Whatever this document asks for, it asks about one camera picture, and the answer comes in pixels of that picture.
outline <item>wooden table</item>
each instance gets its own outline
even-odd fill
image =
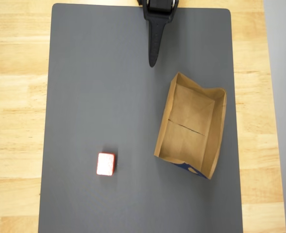
[[[54,2],[0,0],[0,233],[37,232]],[[137,5],[136,0],[64,2]],[[180,0],[179,7],[231,11],[243,229],[285,232],[262,0]]]

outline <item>paper bag opening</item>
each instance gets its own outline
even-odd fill
[[[219,157],[227,95],[178,73],[171,81],[154,155],[211,179]]]

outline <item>red block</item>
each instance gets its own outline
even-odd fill
[[[98,168],[96,173],[98,175],[111,176],[115,169],[115,155],[110,153],[99,153]]]

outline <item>open paper bag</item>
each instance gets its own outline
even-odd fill
[[[227,95],[178,73],[171,81],[154,155],[211,179],[224,128]]]

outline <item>gray mat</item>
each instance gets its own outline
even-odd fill
[[[210,181],[153,156],[178,71],[228,92]],[[101,151],[118,154],[112,177]],[[141,8],[53,6],[39,232],[242,232],[228,10],[178,9],[150,68]]]

